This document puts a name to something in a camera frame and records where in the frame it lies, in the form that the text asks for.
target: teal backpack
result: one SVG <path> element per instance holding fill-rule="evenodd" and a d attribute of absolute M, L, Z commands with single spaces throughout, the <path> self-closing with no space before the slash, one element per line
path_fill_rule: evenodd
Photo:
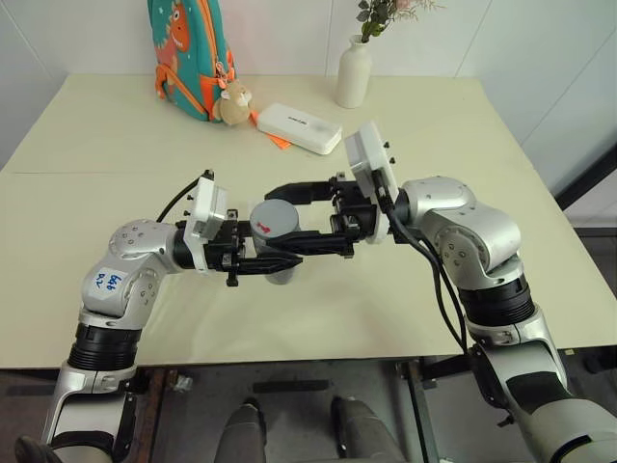
<path fill-rule="evenodd" d="M 148 0 L 156 50 L 156 92 L 191 116 L 214 121 L 212 107 L 235 78 L 218 0 Z"/>

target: flower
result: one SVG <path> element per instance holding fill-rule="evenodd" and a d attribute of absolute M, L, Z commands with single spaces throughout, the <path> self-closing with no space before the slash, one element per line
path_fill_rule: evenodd
<path fill-rule="evenodd" d="M 396 0 L 396 10 L 408 10 L 412 6 L 412 0 Z"/>

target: gray cylinder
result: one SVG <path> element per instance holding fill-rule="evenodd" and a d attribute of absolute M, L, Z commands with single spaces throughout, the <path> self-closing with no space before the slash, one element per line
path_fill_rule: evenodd
<path fill-rule="evenodd" d="M 292 203 L 284 200 L 266 200 L 259 203 L 251 212 L 251 231 L 257 255 L 277 252 L 266 245 L 266 239 L 276 238 L 300 229 L 298 211 Z M 286 285 L 291 280 L 295 268 L 266 275 L 266 280 L 275 285 Z"/>

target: handwritten label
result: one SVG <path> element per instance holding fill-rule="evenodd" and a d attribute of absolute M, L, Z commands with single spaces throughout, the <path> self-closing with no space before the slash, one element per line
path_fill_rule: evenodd
<path fill-rule="evenodd" d="M 116 294 L 119 287 L 122 286 L 126 272 L 120 272 L 109 267 L 101 267 L 94 273 L 93 283 L 88 290 L 88 295 L 95 299 L 107 299 Z"/>

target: table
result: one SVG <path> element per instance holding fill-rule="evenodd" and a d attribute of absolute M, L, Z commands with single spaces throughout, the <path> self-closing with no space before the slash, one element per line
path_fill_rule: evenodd
<path fill-rule="evenodd" d="M 332 99 L 321 76 L 246 76 L 257 109 L 279 101 L 343 125 L 376 121 L 399 183 L 443 175 L 511 214 L 534 300 L 557 347 L 617 343 L 617 303 L 568 221 L 473 79 L 379 77 L 362 108 Z M 241 218 L 272 188 L 347 167 L 279 150 L 249 124 L 201 123 L 160 101 L 153 77 L 71 75 L 0 173 L 3 295 L 0 368 L 50 368 L 67 357 L 83 277 L 111 233 L 154 218 L 204 169 Z M 182 206 L 170 221 L 181 216 Z M 305 230 L 328 229 L 327 204 L 302 206 Z M 457 353 L 431 272 L 391 241 L 353 259 L 305 258 L 287 286 L 185 272 L 168 277 L 142 335 L 142 365 L 409 357 Z"/>

